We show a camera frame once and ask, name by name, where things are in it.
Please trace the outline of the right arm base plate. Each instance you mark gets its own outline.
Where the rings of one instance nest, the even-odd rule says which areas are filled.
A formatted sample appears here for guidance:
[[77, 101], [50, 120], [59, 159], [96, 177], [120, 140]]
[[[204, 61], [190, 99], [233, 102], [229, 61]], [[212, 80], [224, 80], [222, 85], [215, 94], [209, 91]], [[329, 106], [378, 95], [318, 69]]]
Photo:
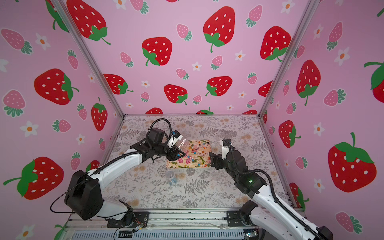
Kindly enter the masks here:
[[226, 220], [229, 227], [255, 227], [250, 216], [241, 211], [227, 211]]

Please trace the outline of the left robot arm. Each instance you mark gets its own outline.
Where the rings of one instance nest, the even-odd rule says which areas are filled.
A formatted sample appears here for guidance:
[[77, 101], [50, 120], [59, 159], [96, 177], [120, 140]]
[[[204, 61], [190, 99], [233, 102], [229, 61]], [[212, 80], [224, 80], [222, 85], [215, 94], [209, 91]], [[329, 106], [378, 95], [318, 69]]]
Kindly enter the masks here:
[[116, 221], [132, 219], [132, 208], [121, 201], [106, 200], [102, 195], [103, 189], [147, 160], [165, 157], [174, 162], [183, 158], [186, 143], [186, 138], [177, 130], [169, 129], [166, 133], [151, 125], [145, 138], [130, 146], [121, 156], [93, 170], [74, 173], [64, 202], [83, 220], [93, 217]]

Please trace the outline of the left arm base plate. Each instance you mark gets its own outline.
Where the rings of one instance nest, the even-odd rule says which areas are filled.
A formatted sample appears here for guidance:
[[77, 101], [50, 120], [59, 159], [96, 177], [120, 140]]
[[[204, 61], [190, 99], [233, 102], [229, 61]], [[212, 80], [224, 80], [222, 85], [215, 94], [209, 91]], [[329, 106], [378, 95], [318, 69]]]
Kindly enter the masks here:
[[126, 214], [121, 220], [109, 219], [107, 228], [145, 228], [148, 224], [149, 216], [150, 212], [131, 212]]

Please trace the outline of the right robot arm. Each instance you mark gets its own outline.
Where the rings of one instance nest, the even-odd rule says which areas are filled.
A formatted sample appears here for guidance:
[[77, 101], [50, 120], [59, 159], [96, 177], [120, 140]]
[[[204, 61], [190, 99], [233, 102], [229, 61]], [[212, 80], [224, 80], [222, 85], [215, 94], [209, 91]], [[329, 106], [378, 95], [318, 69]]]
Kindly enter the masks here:
[[211, 165], [224, 169], [234, 180], [235, 187], [250, 200], [241, 208], [243, 219], [278, 240], [331, 240], [333, 233], [318, 227], [276, 195], [271, 177], [263, 170], [249, 170], [245, 158], [230, 139], [222, 140], [222, 152], [210, 153]]

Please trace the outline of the clear jar blue candies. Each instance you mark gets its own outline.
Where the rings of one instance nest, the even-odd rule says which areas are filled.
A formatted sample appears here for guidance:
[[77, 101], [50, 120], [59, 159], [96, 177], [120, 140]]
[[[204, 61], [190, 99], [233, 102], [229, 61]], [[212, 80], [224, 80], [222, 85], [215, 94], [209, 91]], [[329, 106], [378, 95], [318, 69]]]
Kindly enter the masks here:
[[165, 172], [165, 178], [170, 185], [175, 184], [177, 182], [176, 174], [171, 170]]

